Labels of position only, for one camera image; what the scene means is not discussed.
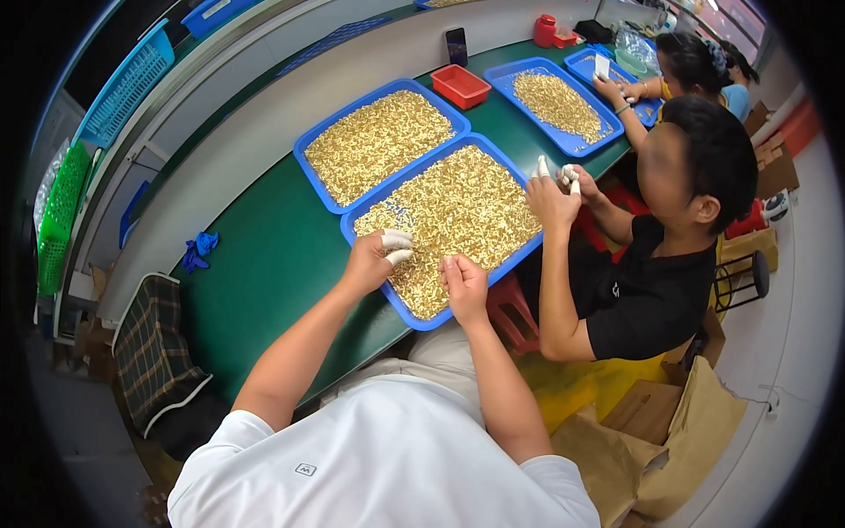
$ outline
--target light blue shirt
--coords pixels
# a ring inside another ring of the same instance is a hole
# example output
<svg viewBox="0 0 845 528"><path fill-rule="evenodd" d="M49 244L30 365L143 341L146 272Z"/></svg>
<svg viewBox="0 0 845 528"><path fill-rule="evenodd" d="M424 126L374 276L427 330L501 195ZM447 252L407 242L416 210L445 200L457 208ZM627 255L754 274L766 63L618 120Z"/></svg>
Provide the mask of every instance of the light blue shirt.
<svg viewBox="0 0 845 528"><path fill-rule="evenodd" d="M739 121L744 122L751 113L751 99L748 89L741 84L731 84L722 88L722 95L728 100L728 110L736 116Z"/></svg>

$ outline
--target woman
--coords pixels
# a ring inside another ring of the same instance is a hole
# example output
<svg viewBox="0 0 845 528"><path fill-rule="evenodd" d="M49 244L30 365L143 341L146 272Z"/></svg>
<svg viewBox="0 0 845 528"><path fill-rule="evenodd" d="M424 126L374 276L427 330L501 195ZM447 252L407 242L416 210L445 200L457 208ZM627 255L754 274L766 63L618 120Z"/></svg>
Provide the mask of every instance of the woman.
<svg viewBox="0 0 845 528"><path fill-rule="evenodd" d="M662 97L668 101L681 95L696 95L725 106L736 115L722 93L722 88L730 85L731 79L728 58L716 42L705 41L698 35L683 31L659 35L656 42L662 77L625 84L621 92L619 85L613 81L593 79L598 93L613 106L625 126L625 134L636 151L640 150L646 128L630 109L630 103L626 102L631 98L633 102L644 97Z"/></svg>
<svg viewBox="0 0 845 528"><path fill-rule="evenodd" d="M722 93L728 99L728 108L739 118L745 121L751 113L751 99L748 94L748 85L751 81L760 83L760 75L748 64L748 60L742 52L728 41L719 41L725 55L728 58L728 74L733 84L722 88Z"/></svg>

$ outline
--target logo on shirt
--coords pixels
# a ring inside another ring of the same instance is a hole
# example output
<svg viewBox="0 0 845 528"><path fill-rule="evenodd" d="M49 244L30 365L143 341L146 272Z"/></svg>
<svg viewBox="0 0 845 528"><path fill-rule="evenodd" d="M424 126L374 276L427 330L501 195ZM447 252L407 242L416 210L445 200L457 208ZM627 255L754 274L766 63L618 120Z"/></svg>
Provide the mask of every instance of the logo on shirt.
<svg viewBox="0 0 845 528"><path fill-rule="evenodd" d="M300 464L300 465L297 466L297 469L295 469L294 471L296 473L299 473L300 475L313 476L313 474L316 470L317 470L317 468L314 467L313 465Z"/></svg>

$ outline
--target white t-shirt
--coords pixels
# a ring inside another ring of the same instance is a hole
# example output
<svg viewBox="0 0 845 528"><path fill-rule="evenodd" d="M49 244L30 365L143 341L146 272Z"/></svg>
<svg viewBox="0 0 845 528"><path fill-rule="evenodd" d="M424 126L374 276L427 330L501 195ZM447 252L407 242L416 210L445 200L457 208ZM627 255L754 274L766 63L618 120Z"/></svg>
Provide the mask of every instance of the white t-shirt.
<svg viewBox="0 0 845 528"><path fill-rule="evenodd" d="M401 374L278 433L234 411L185 462L167 509L173 528L600 525L571 460L517 465L469 400Z"/></svg>

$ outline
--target green plastic basket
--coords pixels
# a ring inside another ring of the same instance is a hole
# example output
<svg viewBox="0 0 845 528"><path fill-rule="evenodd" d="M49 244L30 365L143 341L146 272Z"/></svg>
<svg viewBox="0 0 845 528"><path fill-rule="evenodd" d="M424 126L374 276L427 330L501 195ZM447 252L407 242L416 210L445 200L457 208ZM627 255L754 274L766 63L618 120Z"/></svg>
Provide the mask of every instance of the green plastic basket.
<svg viewBox="0 0 845 528"><path fill-rule="evenodd" d="M58 291L64 252L74 228L79 191L85 182L90 157L81 141L68 150L47 198L38 234L38 295Z"/></svg>

